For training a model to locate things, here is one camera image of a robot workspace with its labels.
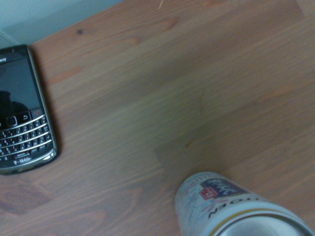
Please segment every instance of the wooden surface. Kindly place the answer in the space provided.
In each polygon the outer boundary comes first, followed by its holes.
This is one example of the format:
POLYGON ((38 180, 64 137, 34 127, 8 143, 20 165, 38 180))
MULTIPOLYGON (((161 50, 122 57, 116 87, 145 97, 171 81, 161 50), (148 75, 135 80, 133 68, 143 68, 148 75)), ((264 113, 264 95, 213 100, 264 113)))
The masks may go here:
POLYGON ((61 154, 0 179, 2 236, 179 236, 214 171, 315 230, 315 2, 125 0, 32 45, 61 154))

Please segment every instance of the can lid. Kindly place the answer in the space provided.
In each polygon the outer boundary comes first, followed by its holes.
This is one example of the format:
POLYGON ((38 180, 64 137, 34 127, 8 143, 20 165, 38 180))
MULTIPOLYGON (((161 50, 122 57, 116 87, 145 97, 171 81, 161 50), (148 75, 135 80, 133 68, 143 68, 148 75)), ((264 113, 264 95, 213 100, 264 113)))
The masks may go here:
POLYGON ((253 216, 227 227, 220 236, 307 236, 297 225, 270 216, 253 216))

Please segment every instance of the can rim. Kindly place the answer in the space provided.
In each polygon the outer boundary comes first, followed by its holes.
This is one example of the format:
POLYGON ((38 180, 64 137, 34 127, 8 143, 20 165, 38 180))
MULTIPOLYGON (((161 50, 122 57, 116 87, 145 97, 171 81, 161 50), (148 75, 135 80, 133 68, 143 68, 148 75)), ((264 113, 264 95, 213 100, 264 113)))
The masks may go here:
POLYGON ((294 227, 295 229, 299 230, 305 236, 315 236, 312 230, 308 228, 306 225, 304 225, 303 222, 299 222, 298 219, 290 217, 287 214, 283 214, 281 212, 277 212, 273 210, 270 211, 270 209, 255 209, 255 210, 260 210, 260 211, 264 210, 264 212, 261 212, 261 213, 257 212, 254 214, 248 214, 248 211, 239 212, 239 214, 225 219, 223 221, 224 222, 223 224, 218 225, 218 227, 214 228, 208 235, 221 236, 228 227, 232 226, 236 222, 239 222, 246 218, 265 216, 265 217, 271 217, 271 218, 282 220, 286 222, 287 224, 291 225, 292 227, 294 227))

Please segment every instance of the dark spot on wood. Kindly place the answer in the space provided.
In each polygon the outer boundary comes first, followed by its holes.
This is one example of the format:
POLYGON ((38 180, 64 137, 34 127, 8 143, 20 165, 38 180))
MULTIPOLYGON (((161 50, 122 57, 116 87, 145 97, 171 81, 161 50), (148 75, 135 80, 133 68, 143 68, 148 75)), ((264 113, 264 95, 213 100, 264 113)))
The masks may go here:
POLYGON ((189 147, 191 146, 192 142, 193 142, 195 139, 196 139, 196 137, 194 137, 192 140, 190 140, 190 141, 185 145, 185 147, 186 147, 186 148, 189 148, 189 147))

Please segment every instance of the phone screen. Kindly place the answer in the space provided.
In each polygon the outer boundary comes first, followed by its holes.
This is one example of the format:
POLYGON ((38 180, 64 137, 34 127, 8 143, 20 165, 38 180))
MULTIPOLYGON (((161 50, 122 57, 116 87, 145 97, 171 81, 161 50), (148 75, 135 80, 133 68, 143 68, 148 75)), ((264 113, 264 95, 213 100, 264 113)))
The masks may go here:
POLYGON ((0 118, 40 108, 27 58, 0 65, 0 118))

